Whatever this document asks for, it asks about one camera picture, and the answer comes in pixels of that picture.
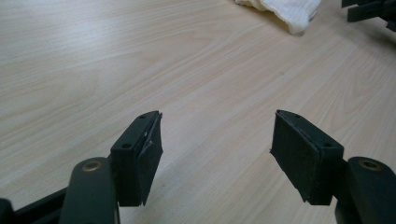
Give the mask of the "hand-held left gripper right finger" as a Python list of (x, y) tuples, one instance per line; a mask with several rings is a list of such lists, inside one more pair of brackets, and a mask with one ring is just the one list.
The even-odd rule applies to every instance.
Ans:
[(304, 202), (331, 203), (341, 144), (303, 116), (277, 110), (270, 153)]

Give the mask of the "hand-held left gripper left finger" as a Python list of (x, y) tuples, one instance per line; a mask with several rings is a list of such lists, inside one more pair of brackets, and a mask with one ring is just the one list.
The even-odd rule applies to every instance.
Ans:
[(138, 116), (110, 149), (120, 206), (145, 205), (163, 154), (159, 111)]

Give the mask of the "white towel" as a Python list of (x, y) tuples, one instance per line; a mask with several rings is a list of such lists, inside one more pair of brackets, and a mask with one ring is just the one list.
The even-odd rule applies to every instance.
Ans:
[(271, 11), (288, 25), (291, 35), (299, 35), (315, 17), (321, 0), (234, 0), (237, 5)]

